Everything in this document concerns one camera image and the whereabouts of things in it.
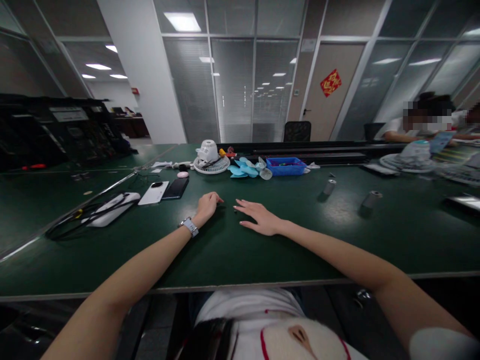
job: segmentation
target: blue storage bin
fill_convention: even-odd
[[[307,165],[296,157],[270,157],[266,159],[266,167],[270,169],[273,176],[303,175]]]

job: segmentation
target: white desk fan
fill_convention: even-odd
[[[406,173],[429,173],[435,169],[430,160],[430,144],[425,140],[409,143],[399,154],[389,154],[380,158],[384,167]]]
[[[196,149],[197,157],[193,167],[202,174],[220,174],[230,166],[228,157],[220,157],[217,144],[213,140],[203,140],[201,147]]]

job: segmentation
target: black smartphone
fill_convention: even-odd
[[[188,177],[176,179],[174,182],[171,183],[170,187],[165,191],[161,199],[180,199],[184,194],[185,188],[187,187],[188,183]]]

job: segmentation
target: person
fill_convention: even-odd
[[[223,202],[216,192],[203,195],[191,222],[201,229]],[[468,359],[480,354],[473,335],[397,267],[347,242],[280,219],[259,203],[236,203],[234,209],[256,221],[241,221],[241,226],[289,238],[370,289],[412,359]],[[42,359],[111,359],[127,312],[191,238],[191,230],[181,226],[127,261],[81,304]],[[195,322],[177,359],[366,359],[326,326],[307,319],[286,289],[215,291]]]
[[[478,104],[471,111],[455,111],[450,95],[435,95],[424,92],[406,110],[403,117],[387,122],[375,135],[375,140],[395,143],[411,143],[416,140],[431,138],[439,130],[464,128],[480,123]],[[456,133],[454,139],[475,140],[480,136]]]

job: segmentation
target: red decoration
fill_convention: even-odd
[[[320,83],[321,89],[328,98],[335,90],[342,85],[342,79],[340,79],[337,69],[333,70],[323,81]]]

